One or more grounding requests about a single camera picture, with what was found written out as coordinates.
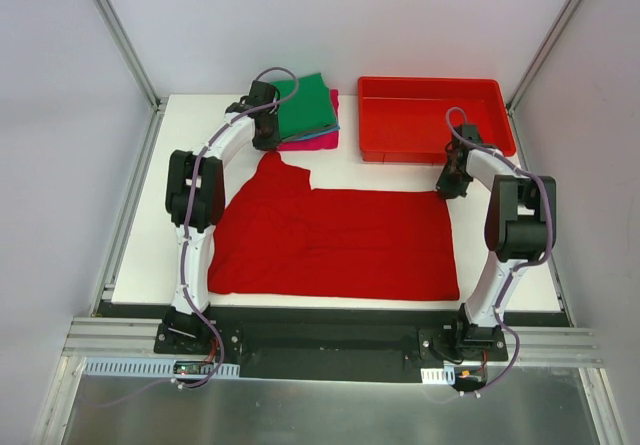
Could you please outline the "red t-shirt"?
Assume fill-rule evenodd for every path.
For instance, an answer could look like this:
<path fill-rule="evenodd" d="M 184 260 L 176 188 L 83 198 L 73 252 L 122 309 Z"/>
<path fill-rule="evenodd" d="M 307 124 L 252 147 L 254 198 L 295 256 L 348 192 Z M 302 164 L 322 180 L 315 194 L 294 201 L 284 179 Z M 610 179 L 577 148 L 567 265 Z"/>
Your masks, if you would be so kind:
<path fill-rule="evenodd" d="M 314 189 L 266 154 L 214 231 L 208 290 L 398 301 L 460 297 L 447 204 L 436 192 Z"/>

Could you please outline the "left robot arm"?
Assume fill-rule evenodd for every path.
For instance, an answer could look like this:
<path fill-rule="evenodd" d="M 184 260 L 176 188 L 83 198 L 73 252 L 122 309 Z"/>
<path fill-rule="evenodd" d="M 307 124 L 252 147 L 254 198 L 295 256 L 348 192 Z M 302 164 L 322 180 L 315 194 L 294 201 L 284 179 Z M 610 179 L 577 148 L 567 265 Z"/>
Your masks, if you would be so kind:
<path fill-rule="evenodd" d="M 248 143 L 259 150 L 280 143 L 279 98 L 274 85 L 253 81 L 249 93 L 227 107 L 222 126 L 210 139 L 170 155 L 165 209 L 175 225 L 178 272 L 173 299 L 157 330 L 156 353 L 204 354 L 220 343 L 202 317 L 210 306 L 213 234 L 226 204 L 224 168 Z"/>

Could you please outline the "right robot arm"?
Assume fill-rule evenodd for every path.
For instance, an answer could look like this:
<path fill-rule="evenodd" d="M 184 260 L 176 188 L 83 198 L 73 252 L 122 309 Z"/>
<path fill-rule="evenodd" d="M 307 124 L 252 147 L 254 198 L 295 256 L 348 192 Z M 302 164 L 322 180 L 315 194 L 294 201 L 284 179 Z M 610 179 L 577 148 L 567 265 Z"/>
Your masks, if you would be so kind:
<path fill-rule="evenodd" d="M 529 269 L 545 263 L 556 243 L 557 183 L 525 171 L 485 144 L 476 126 L 450 126 L 446 164 L 436 184 L 440 198 L 466 195 L 480 182 L 489 192 L 484 225 L 488 256 L 478 282 L 451 328 L 433 338 L 431 353 L 460 364 L 503 338 L 504 308 Z"/>

